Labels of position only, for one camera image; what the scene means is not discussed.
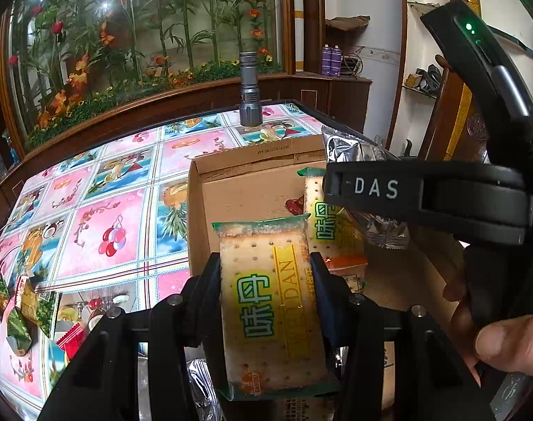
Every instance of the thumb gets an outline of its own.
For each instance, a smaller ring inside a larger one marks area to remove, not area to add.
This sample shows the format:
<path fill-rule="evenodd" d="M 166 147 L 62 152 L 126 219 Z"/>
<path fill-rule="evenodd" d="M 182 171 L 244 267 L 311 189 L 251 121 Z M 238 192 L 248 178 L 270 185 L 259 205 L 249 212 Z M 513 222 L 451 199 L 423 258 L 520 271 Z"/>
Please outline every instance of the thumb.
<path fill-rule="evenodd" d="M 485 326 L 475 339 L 475 351 L 496 369 L 533 376 L 533 315 Z"/>

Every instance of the printed tablecloth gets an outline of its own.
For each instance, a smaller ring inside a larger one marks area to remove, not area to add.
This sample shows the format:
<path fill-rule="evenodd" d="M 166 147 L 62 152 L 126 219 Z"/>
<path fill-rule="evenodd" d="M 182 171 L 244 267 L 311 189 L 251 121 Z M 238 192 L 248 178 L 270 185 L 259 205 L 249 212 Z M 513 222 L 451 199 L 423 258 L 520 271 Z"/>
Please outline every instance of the printed tablecloth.
<path fill-rule="evenodd" d="M 183 288 L 194 157 L 320 132 L 291 103 L 263 106 L 259 128 L 240 126 L 238 111 L 211 113 L 123 137 L 29 178 L 0 238 L 0 260 L 10 251 L 1 272 L 10 292 L 28 272 L 37 291 L 62 298 L 54 340 L 35 327 L 23 357 L 6 341 L 12 303 L 0 322 L 0 389 L 21 417 L 37 419 L 66 366 L 55 342 L 78 320 L 90 330 L 112 305 L 144 310 Z"/>

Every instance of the human hand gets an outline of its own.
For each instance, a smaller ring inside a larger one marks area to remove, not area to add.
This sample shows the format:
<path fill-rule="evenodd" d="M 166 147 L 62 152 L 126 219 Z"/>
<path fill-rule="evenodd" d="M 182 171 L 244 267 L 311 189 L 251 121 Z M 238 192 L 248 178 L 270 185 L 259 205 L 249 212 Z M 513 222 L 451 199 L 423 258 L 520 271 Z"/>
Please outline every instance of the human hand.
<path fill-rule="evenodd" d="M 465 277 L 451 280 L 443 295 L 448 301 L 459 301 L 448 334 L 477 383 L 480 384 L 475 370 L 478 361 L 505 372 L 533 376 L 533 315 L 502 320 L 479 329 L 471 317 Z"/>

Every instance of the spray can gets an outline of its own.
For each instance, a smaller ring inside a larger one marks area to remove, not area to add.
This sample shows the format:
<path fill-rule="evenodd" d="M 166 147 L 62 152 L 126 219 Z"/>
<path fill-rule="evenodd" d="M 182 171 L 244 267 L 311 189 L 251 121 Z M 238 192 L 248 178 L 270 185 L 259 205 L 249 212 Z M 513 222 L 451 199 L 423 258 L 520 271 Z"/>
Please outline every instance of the spray can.
<path fill-rule="evenodd" d="M 257 127 L 263 123 L 263 108 L 259 95 L 255 52 L 239 52 L 239 74 L 241 75 L 239 121 L 244 127 Z"/>
<path fill-rule="evenodd" d="M 331 49 L 331 75 L 340 76 L 340 64 L 342 62 L 342 52 L 335 46 Z"/>
<path fill-rule="evenodd" d="M 333 49 L 325 44 L 325 47 L 321 51 L 321 74 L 331 75 L 331 57 L 333 55 Z"/>

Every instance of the metal bolt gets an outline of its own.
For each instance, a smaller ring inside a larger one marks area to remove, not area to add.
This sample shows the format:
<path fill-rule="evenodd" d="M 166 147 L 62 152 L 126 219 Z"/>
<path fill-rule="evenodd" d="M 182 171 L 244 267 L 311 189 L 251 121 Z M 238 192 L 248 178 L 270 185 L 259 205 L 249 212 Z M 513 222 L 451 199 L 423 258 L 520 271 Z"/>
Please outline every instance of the metal bolt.
<path fill-rule="evenodd" d="M 116 318 L 122 313 L 122 309 L 116 305 L 113 305 L 109 310 L 107 310 L 107 316 L 109 318 Z"/>
<path fill-rule="evenodd" d="M 180 294 L 172 294 L 167 298 L 167 303 L 169 305 L 179 305 L 183 302 L 183 296 Z"/>
<path fill-rule="evenodd" d="M 426 309 L 422 305 L 414 305 L 411 307 L 411 313 L 414 316 L 422 318 L 424 315 L 426 315 Z"/>
<path fill-rule="evenodd" d="M 353 293 L 349 296 L 349 302 L 353 305 L 360 305 L 362 302 L 364 302 L 365 298 L 363 295 L 358 293 Z"/>

